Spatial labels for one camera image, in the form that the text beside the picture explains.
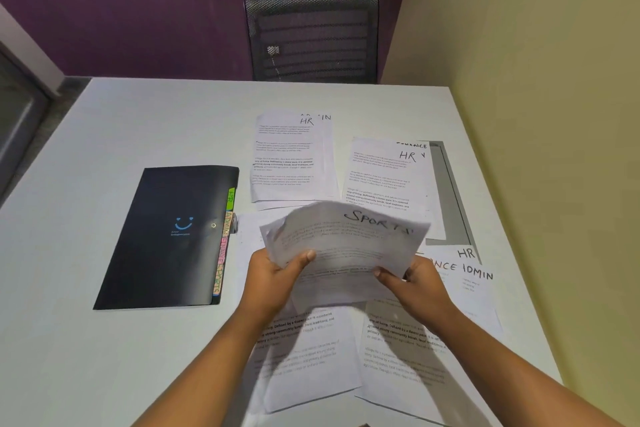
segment hand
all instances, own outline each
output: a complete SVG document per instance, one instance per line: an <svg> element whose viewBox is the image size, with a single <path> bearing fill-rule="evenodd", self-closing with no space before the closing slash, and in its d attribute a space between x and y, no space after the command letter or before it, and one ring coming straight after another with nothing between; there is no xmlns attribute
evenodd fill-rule
<svg viewBox="0 0 640 427"><path fill-rule="evenodd" d="M402 307L433 333L439 334L443 321L459 312L429 259L415 255L406 271L406 282L382 267L375 267L373 273L394 293Z"/></svg>
<svg viewBox="0 0 640 427"><path fill-rule="evenodd" d="M269 260L266 248L253 252L238 310L266 327L284 307L300 272L316 259L316 252L300 253L281 269Z"/></svg>

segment green tab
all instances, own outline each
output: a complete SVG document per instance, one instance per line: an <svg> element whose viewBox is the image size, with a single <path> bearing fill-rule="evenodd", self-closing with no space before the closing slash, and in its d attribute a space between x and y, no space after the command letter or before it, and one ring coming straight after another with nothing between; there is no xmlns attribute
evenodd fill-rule
<svg viewBox="0 0 640 427"><path fill-rule="evenodd" d="M229 194L227 195L227 211L233 211L235 198L236 198L236 188L232 187L229 189Z"/></svg>

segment beige wall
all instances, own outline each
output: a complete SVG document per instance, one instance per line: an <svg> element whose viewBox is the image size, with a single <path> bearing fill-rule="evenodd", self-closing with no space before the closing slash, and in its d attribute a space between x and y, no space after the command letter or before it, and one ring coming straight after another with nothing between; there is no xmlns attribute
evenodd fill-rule
<svg viewBox="0 0 640 427"><path fill-rule="evenodd" d="M382 77L451 87L565 383L628 425L639 32L640 0L404 0Z"/></svg>

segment office chair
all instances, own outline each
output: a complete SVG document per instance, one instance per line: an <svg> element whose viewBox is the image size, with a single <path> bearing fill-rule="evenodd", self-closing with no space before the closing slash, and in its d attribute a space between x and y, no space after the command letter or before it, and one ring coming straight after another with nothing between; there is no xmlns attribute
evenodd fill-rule
<svg viewBox="0 0 640 427"><path fill-rule="evenodd" d="M244 0L256 81L377 83L378 0Z"/></svg>

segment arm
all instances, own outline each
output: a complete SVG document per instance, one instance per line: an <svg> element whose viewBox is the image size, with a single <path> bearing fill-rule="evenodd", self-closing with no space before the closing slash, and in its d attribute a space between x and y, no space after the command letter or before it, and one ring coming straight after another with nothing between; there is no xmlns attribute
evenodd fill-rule
<svg viewBox="0 0 640 427"><path fill-rule="evenodd" d="M315 258L315 252L305 252L281 269L264 248L253 253L236 311L134 427L219 426L255 342L284 307L300 272Z"/></svg>
<svg viewBox="0 0 640 427"><path fill-rule="evenodd" d="M504 427L621 427L462 314L429 259L416 256L406 282L383 268L374 274L409 314L444 341Z"/></svg>

